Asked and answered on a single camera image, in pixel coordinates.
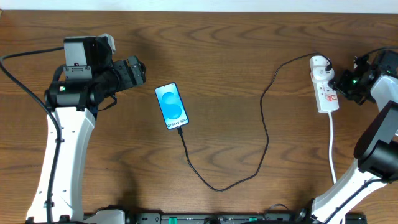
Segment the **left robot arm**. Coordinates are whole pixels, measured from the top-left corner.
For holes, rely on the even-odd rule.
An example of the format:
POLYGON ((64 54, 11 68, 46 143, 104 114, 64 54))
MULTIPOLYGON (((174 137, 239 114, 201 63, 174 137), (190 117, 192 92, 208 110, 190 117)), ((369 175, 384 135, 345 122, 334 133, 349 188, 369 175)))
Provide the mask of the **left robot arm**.
POLYGON ((59 66, 44 94, 47 146, 34 201, 26 223, 82 223, 82 183, 86 150, 99 105, 116 93, 142 85, 146 67, 135 56, 113 61, 109 34, 67 37, 64 65, 59 66))

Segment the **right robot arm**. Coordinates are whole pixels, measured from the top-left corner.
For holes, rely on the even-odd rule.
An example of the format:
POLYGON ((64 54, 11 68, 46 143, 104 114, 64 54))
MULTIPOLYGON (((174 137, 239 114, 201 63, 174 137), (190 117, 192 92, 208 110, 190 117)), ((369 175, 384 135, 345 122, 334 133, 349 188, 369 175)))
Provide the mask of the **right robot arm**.
POLYGON ((317 54, 310 59, 310 76, 320 113, 337 109, 337 93, 362 105, 377 104, 379 114, 354 148, 354 161, 324 194, 294 216, 295 223, 339 223, 372 192, 397 181, 397 52, 395 47, 374 50, 354 60, 354 69, 335 76, 331 62, 317 54))

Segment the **blue Galaxy smartphone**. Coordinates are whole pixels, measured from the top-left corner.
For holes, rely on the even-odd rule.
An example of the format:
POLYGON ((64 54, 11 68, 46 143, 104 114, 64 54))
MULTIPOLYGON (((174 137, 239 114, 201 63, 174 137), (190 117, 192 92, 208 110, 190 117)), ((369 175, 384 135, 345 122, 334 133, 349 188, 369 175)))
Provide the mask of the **blue Galaxy smartphone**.
POLYGON ((187 112, 175 82, 157 87, 155 95, 168 130, 189 123, 187 112))

